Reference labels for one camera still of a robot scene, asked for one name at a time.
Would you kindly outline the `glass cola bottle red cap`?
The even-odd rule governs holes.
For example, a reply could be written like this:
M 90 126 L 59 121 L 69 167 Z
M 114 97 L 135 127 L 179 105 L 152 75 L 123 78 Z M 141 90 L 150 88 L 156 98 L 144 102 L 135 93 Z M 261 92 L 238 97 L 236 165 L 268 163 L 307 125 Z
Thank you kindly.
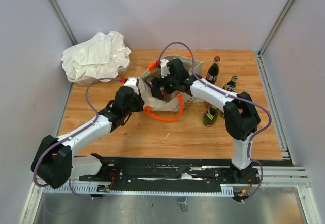
M 220 62 L 220 57 L 219 56 L 214 57 L 213 64 L 210 66 L 210 68 L 207 71 L 205 79 L 211 84 L 215 84 L 218 79 L 219 62 Z

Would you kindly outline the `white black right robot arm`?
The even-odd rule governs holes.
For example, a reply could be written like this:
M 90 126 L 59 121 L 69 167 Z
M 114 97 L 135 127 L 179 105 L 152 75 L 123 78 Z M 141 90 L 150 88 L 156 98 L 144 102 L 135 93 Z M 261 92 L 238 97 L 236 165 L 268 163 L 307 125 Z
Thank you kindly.
M 178 58 L 151 63 L 149 71 L 159 72 L 151 82 L 154 95 L 162 96 L 161 88 L 166 94 L 179 91 L 202 99 L 224 113 L 225 128 L 233 139 L 230 177 L 235 183 L 244 182 L 252 168 L 252 137 L 261 122 L 250 95 L 221 89 L 195 72 L 190 75 Z

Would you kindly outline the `white canvas tote bag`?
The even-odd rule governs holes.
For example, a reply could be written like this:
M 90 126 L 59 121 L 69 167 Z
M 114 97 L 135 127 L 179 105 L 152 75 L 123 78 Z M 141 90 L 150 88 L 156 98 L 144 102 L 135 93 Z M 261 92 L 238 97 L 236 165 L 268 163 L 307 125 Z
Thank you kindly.
M 185 56 L 179 55 L 169 55 L 165 56 L 163 60 L 172 61 L 173 59 L 179 58 L 185 69 L 189 72 L 189 75 L 192 75 L 192 59 L 186 58 Z M 194 71 L 197 75 L 202 74 L 202 61 L 194 60 Z M 145 72 L 139 77 L 138 88 L 144 101 L 144 108 L 149 106 L 152 107 L 151 111 L 171 111 L 178 112 L 180 109 L 180 102 L 176 96 L 180 93 L 178 91 L 173 92 L 170 95 L 166 95 L 164 99 L 160 100 L 152 95 L 150 86 L 146 83 L 148 78 L 153 79 L 161 75 L 160 68 L 150 69 L 149 67 L 145 70 Z M 183 98 L 183 107 L 184 109 L 190 105 L 191 103 L 200 103 L 203 102 L 203 99 L 199 99 L 196 97 L 192 97 L 186 93 L 182 93 Z

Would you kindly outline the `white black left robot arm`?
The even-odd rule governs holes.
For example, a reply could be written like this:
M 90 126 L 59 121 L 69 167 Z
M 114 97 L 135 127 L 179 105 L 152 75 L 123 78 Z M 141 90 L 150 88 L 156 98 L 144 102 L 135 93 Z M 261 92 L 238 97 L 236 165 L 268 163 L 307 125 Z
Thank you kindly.
M 59 137 L 44 137 L 31 165 L 34 180 L 41 178 L 53 189 L 80 176 L 105 180 L 109 169 L 100 156 L 76 157 L 76 154 L 94 140 L 124 126 L 134 112 L 143 110 L 143 106 L 144 101 L 135 86 L 122 86 L 115 98 L 88 123 Z

